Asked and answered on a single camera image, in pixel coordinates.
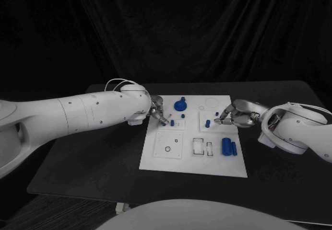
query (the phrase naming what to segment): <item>white board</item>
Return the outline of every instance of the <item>white board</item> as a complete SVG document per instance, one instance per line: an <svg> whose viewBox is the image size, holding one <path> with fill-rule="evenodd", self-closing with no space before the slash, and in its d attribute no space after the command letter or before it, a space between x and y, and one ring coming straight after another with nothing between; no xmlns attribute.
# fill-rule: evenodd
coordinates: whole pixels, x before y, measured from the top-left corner
<svg viewBox="0 0 332 230"><path fill-rule="evenodd" d="M182 97L185 97L187 110L180 112L174 105ZM237 127L214 124L214 119L219 117L216 113L221 114L232 104L230 96L167 95L162 98L165 117L169 121L175 120L175 126L171 124L162 126L162 123L151 117L141 169L247 177ZM207 119L211 120L211 129L206 127ZM194 138L204 139L204 155L194 154ZM223 155L223 138L230 138L236 142L237 156ZM213 156L207 154L207 142L213 143Z"/></svg>

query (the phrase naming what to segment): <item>blue object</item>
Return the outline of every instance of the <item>blue object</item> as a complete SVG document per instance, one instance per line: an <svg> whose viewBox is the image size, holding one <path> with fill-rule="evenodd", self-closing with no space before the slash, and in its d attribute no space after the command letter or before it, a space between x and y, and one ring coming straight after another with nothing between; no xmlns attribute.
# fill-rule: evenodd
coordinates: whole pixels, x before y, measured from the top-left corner
<svg viewBox="0 0 332 230"><path fill-rule="evenodd" d="M233 142L233 155L237 156L237 145L236 145L236 142Z"/></svg>
<svg viewBox="0 0 332 230"><path fill-rule="evenodd" d="M206 127L207 127L207 128L210 128L210 123L211 123L211 121L207 120L207 124L206 124Z"/></svg>
<svg viewBox="0 0 332 230"><path fill-rule="evenodd" d="M223 155L232 156L233 154L233 144L230 138L223 138Z"/></svg>
<svg viewBox="0 0 332 230"><path fill-rule="evenodd" d="M187 102L185 97L182 97L182 100L175 103L175 110L184 111L187 109Z"/></svg>

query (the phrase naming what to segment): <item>dark background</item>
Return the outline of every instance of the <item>dark background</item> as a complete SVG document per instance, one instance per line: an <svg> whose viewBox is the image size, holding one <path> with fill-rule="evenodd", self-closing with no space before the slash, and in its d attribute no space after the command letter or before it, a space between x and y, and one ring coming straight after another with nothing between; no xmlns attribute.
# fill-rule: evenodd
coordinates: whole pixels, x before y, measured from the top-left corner
<svg viewBox="0 0 332 230"><path fill-rule="evenodd" d="M332 2L325 0L0 1L0 99L84 93L122 77L139 83L304 80L332 109ZM0 180L0 219L48 143Z"/></svg>

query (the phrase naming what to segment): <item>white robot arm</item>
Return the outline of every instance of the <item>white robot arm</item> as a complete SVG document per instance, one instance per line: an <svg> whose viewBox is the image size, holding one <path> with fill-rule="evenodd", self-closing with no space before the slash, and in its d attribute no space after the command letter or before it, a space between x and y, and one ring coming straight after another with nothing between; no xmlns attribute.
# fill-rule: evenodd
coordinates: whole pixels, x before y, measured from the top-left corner
<svg viewBox="0 0 332 230"><path fill-rule="evenodd" d="M262 122L259 141L275 148L276 146L294 154L304 154L308 148L332 163L332 125L325 116L304 106L332 113L312 105L288 103L273 108L247 101L236 100L224 110L216 123L252 127Z"/></svg>
<svg viewBox="0 0 332 230"><path fill-rule="evenodd" d="M96 92L34 102L0 100L0 178L55 138L125 121L139 125L148 115L168 123L162 97L151 96L138 84L123 86L122 92Z"/></svg>

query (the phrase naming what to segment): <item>dark table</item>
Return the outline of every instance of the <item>dark table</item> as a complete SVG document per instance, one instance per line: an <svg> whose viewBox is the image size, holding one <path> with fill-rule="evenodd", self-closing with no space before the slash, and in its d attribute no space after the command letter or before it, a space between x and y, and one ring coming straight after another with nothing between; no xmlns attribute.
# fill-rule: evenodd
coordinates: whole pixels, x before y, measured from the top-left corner
<svg viewBox="0 0 332 230"><path fill-rule="evenodd" d="M302 81L144 84L158 95L232 95L273 107L324 106ZM93 85L87 92L103 91ZM295 155L259 141L260 125L239 129L249 178L139 170L149 119L57 140L29 193L145 204L203 199L240 205L285 220L332 224L332 164L310 149Z"/></svg>

